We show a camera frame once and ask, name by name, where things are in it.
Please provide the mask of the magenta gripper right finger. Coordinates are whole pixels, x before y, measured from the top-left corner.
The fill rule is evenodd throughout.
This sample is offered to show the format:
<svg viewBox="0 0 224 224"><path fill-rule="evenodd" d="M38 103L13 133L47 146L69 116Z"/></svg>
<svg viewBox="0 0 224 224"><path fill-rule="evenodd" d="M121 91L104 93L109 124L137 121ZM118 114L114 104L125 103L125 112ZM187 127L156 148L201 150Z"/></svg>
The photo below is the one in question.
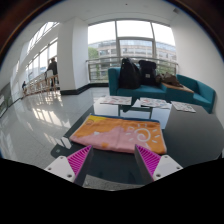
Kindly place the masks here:
<svg viewBox="0 0 224 224"><path fill-rule="evenodd" d="M152 183L182 169L169 155L158 155L136 145L134 155L145 184Z"/></svg>

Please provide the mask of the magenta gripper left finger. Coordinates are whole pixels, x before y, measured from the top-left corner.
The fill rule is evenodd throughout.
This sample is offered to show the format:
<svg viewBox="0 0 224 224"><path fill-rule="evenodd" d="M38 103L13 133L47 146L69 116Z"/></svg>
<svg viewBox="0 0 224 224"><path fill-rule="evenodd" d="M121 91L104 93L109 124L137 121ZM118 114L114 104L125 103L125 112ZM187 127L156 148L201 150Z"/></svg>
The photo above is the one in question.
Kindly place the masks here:
<svg viewBox="0 0 224 224"><path fill-rule="evenodd" d="M86 146L69 156L59 156L45 168L56 176L82 186L93 157L93 147Z"/></svg>

